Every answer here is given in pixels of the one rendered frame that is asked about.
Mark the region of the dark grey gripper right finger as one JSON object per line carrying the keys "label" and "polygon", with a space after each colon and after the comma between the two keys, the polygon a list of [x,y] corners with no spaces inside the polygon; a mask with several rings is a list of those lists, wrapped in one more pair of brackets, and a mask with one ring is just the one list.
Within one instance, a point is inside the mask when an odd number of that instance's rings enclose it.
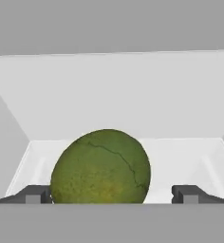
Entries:
{"label": "dark grey gripper right finger", "polygon": [[174,185],[172,195],[173,204],[224,203],[224,198],[209,195],[196,185]]}

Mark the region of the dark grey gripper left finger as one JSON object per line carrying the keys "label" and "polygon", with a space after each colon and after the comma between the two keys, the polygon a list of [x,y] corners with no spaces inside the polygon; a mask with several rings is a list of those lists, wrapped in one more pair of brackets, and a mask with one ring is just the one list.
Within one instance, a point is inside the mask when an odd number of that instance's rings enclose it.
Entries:
{"label": "dark grey gripper left finger", "polygon": [[51,204],[51,192],[48,185],[28,185],[15,195],[0,198],[0,203]]}

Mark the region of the green lime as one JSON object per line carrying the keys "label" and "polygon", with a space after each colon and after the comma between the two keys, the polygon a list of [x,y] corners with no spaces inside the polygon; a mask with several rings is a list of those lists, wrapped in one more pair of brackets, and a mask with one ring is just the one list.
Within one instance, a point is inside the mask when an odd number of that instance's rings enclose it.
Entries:
{"label": "green lime", "polygon": [[145,200],[151,166],[141,143],[114,129],[90,132],[58,158],[50,179],[55,203],[138,203]]}

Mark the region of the white tupperware container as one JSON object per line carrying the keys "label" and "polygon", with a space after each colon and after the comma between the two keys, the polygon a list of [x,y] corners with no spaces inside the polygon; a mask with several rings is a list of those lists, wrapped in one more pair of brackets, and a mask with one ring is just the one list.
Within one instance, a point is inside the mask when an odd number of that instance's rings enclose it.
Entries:
{"label": "white tupperware container", "polygon": [[28,138],[8,195],[49,183],[71,142],[114,128],[147,152],[147,202],[170,202],[174,184],[224,198],[224,51],[1,56],[0,99]]}

